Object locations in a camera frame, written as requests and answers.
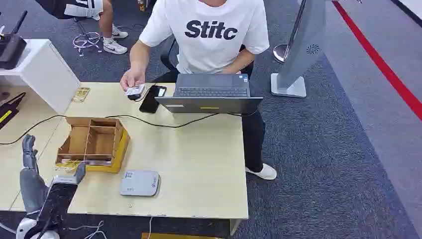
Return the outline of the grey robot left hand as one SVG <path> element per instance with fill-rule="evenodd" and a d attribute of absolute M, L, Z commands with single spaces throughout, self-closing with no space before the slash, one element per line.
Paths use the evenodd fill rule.
<path fill-rule="evenodd" d="M 39 174 L 33 149 L 35 137 L 26 135 L 22 141 L 23 169 L 20 172 L 20 190 L 26 217 L 37 222 L 40 228 L 62 227 L 70 203 L 86 174 L 86 164 L 79 163 L 74 175 L 56 175 L 49 186 Z"/>

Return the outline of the person's right hand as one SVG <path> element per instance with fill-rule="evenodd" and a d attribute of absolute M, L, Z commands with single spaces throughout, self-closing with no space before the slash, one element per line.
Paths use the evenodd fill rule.
<path fill-rule="evenodd" d="M 145 70 L 130 68 L 123 74 L 119 83 L 124 92 L 129 88 L 142 85 L 145 83 Z"/>

